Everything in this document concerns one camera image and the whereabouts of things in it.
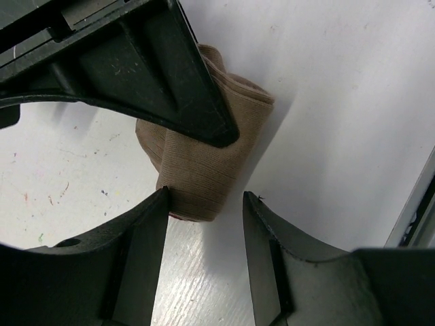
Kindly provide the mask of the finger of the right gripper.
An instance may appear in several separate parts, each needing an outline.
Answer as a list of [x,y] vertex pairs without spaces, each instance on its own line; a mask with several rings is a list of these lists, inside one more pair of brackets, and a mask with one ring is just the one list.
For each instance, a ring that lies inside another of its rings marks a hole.
[[39,102],[86,103],[214,147],[239,137],[178,1],[2,1],[1,127]]

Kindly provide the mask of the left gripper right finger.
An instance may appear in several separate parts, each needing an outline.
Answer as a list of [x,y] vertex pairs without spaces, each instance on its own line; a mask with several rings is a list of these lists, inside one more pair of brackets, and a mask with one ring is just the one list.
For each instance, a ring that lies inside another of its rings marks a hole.
[[257,325],[433,325],[434,250],[326,244],[243,194]]

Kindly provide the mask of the brown sock with striped cuff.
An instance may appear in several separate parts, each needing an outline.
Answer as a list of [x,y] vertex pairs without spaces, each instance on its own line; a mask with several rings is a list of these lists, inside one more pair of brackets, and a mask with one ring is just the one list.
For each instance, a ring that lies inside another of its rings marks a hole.
[[170,216],[194,222],[213,221],[235,185],[274,108],[260,86],[227,72],[219,51],[199,45],[207,68],[239,129],[239,139],[217,148],[173,130],[137,120],[137,140],[158,172],[156,188],[171,193]]

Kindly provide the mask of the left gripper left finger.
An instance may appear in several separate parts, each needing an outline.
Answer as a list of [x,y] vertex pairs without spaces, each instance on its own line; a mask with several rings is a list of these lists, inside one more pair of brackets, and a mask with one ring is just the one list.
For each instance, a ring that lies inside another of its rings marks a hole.
[[2,325],[149,325],[169,219],[162,188],[53,247],[1,246]]

